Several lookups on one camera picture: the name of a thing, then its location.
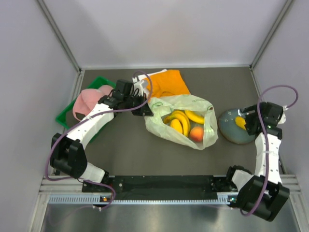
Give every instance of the yellow object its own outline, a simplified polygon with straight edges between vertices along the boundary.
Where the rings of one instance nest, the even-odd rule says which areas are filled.
[[[182,124],[183,126],[183,135],[188,137],[189,136],[189,125],[187,123],[187,119],[185,118],[185,116],[179,114],[179,113],[175,113],[175,114],[172,114],[172,115],[169,115],[167,116],[165,119],[164,119],[164,123],[167,124],[169,123],[171,120],[173,119],[178,119],[180,121],[180,123]]]
[[[153,92],[151,97],[164,97],[181,94],[190,94],[188,87],[185,85],[179,70],[168,70],[150,76],[153,83]]]
[[[172,115],[175,114],[175,113],[181,114],[185,117],[185,119],[187,120],[187,123],[188,123],[189,131],[190,131],[191,130],[191,123],[190,123],[190,120],[187,117],[187,115],[183,111],[180,111],[180,110],[173,111]]]
[[[170,122],[170,127],[174,128],[176,131],[178,131],[180,134],[183,134],[183,127],[178,119],[173,119]]]
[[[239,126],[240,128],[246,130],[246,127],[245,127],[245,125],[246,125],[246,120],[245,120],[243,117],[237,116],[237,117],[235,118],[235,123],[236,123],[236,125]]]
[[[185,110],[184,112],[190,120],[192,120],[196,123],[199,123],[199,124],[204,124],[204,117],[203,116],[197,115],[196,113],[194,113],[193,111],[190,111],[190,110]]]

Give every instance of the banana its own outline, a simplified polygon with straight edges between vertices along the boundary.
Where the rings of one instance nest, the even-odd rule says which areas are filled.
[[[176,131],[178,131],[180,134],[183,134],[183,127],[178,119],[173,119],[170,122],[170,127],[174,128]]]
[[[199,115],[197,115],[196,113],[194,113],[193,111],[190,111],[190,110],[185,110],[184,112],[190,120],[192,120],[196,123],[199,123],[199,124],[204,124],[204,117],[203,116],[199,116]]]
[[[191,123],[190,123],[188,116],[183,111],[180,111],[180,110],[173,111],[172,115],[175,114],[175,113],[179,113],[179,114],[181,114],[185,117],[185,119],[187,120],[187,123],[188,123],[189,131],[190,131],[191,130]]]
[[[188,137],[189,136],[189,125],[187,123],[187,119],[185,118],[185,116],[179,114],[179,113],[174,113],[174,114],[171,114],[169,116],[167,116],[163,122],[165,124],[169,123],[171,120],[173,119],[178,119],[180,121],[180,123],[182,124],[183,126],[183,135]]]
[[[237,116],[237,117],[235,118],[235,123],[236,123],[236,125],[239,126],[240,128],[246,130],[246,127],[245,127],[245,125],[246,125],[246,120],[245,120],[243,117]]]

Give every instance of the green tray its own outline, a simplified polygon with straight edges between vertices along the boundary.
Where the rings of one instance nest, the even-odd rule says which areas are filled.
[[[104,77],[98,76],[87,88],[95,88],[98,89],[103,85],[109,85],[113,88],[116,87],[116,84],[114,82],[111,82],[107,80]],[[76,98],[74,101],[72,101],[57,117],[56,117],[56,122],[62,125],[64,128],[69,129],[70,127],[66,123],[66,114],[68,111],[73,109],[73,106],[75,104]]]

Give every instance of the peach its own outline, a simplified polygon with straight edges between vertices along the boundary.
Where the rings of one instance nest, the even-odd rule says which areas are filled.
[[[190,131],[190,138],[195,142],[202,142],[204,136],[204,128],[194,127]]]

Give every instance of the blue plate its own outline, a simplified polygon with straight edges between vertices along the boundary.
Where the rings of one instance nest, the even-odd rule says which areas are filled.
[[[236,144],[247,144],[254,141],[254,135],[248,135],[247,131],[240,128],[235,123],[238,115],[238,109],[225,111],[219,117],[219,129],[222,135],[229,141]]]

